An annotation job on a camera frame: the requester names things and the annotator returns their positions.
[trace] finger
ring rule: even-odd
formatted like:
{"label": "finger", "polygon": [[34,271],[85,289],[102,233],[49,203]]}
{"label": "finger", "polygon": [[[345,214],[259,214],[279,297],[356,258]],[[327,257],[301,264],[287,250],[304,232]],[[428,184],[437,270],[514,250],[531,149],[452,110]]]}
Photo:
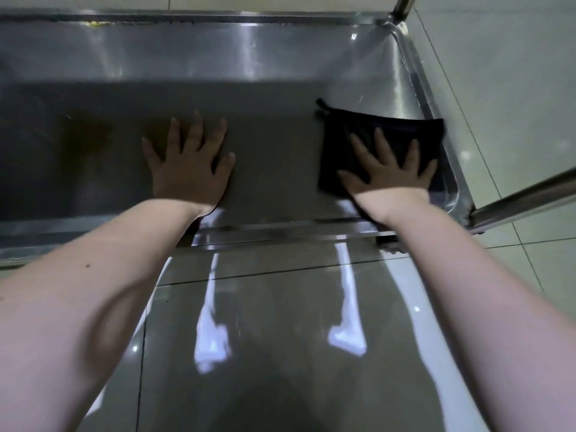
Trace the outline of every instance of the finger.
{"label": "finger", "polygon": [[224,118],[220,120],[218,128],[214,130],[207,138],[204,146],[200,149],[210,160],[214,159],[220,151],[224,136],[226,136],[227,123]]}
{"label": "finger", "polygon": [[352,133],[350,135],[350,140],[352,141],[352,147],[354,148],[358,162],[360,162],[360,165],[362,165],[364,170],[366,170],[370,176],[374,175],[378,170],[380,170],[380,168],[382,168],[382,164],[378,162],[378,159],[371,155],[363,142],[360,141],[359,137]]}
{"label": "finger", "polygon": [[226,187],[228,179],[234,169],[234,164],[236,163],[236,155],[234,153],[228,153],[227,156],[220,160],[218,167],[214,176],[216,179]]}
{"label": "finger", "polygon": [[396,156],[390,148],[390,144],[386,141],[384,137],[384,132],[380,127],[377,127],[374,131],[374,139],[376,140],[376,153],[378,154],[378,160],[382,165],[393,166],[398,168],[398,162],[396,162]]}
{"label": "finger", "polygon": [[197,110],[194,111],[194,122],[188,131],[188,137],[184,144],[183,152],[197,152],[202,145],[202,134],[204,133],[204,118]]}
{"label": "finger", "polygon": [[180,154],[180,122],[176,118],[170,120],[168,129],[168,144],[166,145],[166,160]]}
{"label": "finger", "polygon": [[430,183],[432,182],[432,178],[436,174],[437,169],[438,159],[432,159],[424,171],[422,171],[419,180],[426,186],[426,188],[430,187]]}
{"label": "finger", "polygon": [[356,174],[350,173],[349,171],[338,170],[338,177],[340,177],[342,186],[346,188],[346,191],[348,191],[352,196],[359,192],[363,192],[368,188],[368,185],[366,185]]}
{"label": "finger", "polygon": [[420,166],[420,148],[418,147],[418,141],[412,139],[410,146],[408,147],[408,152],[406,154],[406,160],[404,161],[403,170],[408,173],[418,175],[418,167]]}
{"label": "finger", "polygon": [[144,151],[144,156],[148,161],[148,166],[150,166],[150,171],[155,173],[156,170],[160,168],[160,165],[162,165],[162,160],[156,154],[152,142],[147,137],[142,138],[142,150]]}

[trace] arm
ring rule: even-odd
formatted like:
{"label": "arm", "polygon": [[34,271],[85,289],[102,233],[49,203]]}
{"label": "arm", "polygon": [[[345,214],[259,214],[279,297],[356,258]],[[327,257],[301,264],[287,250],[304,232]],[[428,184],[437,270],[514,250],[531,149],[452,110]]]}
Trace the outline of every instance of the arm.
{"label": "arm", "polygon": [[378,159],[357,139],[370,184],[340,172],[357,203],[397,232],[446,315],[497,430],[572,431],[576,326],[428,202],[431,163],[418,176],[418,144],[404,169],[381,132]]}
{"label": "arm", "polygon": [[218,203],[234,166],[226,123],[202,148],[202,121],[180,150],[172,120],[166,161],[144,140],[155,199],[0,282],[0,430],[73,430],[130,341],[178,240]]}

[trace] hand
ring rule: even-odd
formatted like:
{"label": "hand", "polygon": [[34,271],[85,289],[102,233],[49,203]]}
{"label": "hand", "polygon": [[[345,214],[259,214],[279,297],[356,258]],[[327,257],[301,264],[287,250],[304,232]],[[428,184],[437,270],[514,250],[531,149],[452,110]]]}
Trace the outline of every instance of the hand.
{"label": "hand", "polygon": [[348,171],[340,170],[338,175],[346,190],[370,217],[391,226],[397,212],[410,209],[415,204],[430,202],[428,188],[438,161],[431,160],[418,176],[420,150],[417,140],[410,144],[404,167],[400,168],[381,129],[377,128],[374,132],[378,159],[371,155],[356,135],[350,138],[358,161],[370,176],[370,183],[364,183]]}
{"label": "hand", "polygon": [[152,171],[154,197],[190,202],[198,210],[198,217],[211,213],[224,194],[236,160],[234,153],[230,153],[212,173],[212,162],[220,151],[226,129],[226,120],[222,119],[202,145],[203,118],[197,114],[181,149],[180,122],[172,118],[164,162],[154,151],[152,142],[142,138],[144,155]]}

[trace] black cloth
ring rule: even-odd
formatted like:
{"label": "black cloth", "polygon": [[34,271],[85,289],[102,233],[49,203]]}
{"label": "black cloth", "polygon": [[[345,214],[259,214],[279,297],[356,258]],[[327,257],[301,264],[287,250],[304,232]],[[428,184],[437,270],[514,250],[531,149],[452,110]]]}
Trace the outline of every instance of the black cloth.
{"label": "black cloth", "polygon": [[[356,134],[368,150],[376,156],[374,130],[379,127],[390,144],[398,165],[404,164],[408,146],[413,139],[420,144],[421,173],[429,161],[440,156],[441,144],[445,134],[444,120],[402,120],[385,118],[364,113],[329,107],[322,99],[316,101],[322,109],[324,119],[324,144],[320,164],[318,187],[329,194],[347,197],[348,194],[336,172],[347,170],[356,174],[364,182],[369,181],[352,148],[350,135]],[[440,172],[436,172],[430,185],[430,192],[443,192],[444,184]]]}

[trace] forearm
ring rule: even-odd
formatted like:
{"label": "forearm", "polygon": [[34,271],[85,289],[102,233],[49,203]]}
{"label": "forearm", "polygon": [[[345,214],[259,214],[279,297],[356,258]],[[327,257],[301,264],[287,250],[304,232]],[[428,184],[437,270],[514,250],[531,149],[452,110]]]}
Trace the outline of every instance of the forearm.
{"label": "forearm", "polygon": [[196,217],[191,203],[148,200],[0,283],[3,430],[62,430],[89,406]]}
{"label": "forearm", "polygon": [[497,428],[571,430],[572,323],[441,210],[416,204],[391,226],[438,298]]}

